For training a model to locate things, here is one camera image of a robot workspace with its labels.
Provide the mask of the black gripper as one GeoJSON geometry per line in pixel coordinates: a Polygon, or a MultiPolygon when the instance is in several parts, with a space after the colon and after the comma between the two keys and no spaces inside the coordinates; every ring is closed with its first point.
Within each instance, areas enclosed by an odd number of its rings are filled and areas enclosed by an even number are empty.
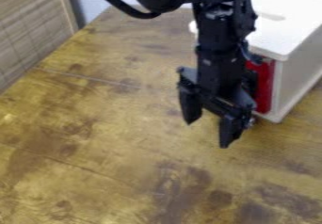
{"type": "Polygon", "coordinates": [[[218,115],[219,144],[226,149],[248,127],[256,107],[246,87],[247,77],[254,79],[254,73],[246,69],[247,58],[240,46],[224,51],[198,46],[195,53],[196,67],[177,68],[183,120],[191,124],[204,109],[218,115]]]}

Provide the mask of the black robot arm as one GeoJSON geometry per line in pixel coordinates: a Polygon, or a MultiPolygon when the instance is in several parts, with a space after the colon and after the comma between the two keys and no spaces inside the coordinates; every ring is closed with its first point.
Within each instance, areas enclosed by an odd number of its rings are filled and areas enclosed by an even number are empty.
{"type": "Polygon", "coordinates": [[[256,103],[251,91],[256,73],[247,69],[251,54],[247,36],[255,31],[258,15],[251,0],[105,0],[137,19],[153,19],[192,5],[198,26],[198,67],[177,68],[183,119],[192,123],[208,110],[220,117],[219,144],[224,149],[252,121],[256,103]]]}

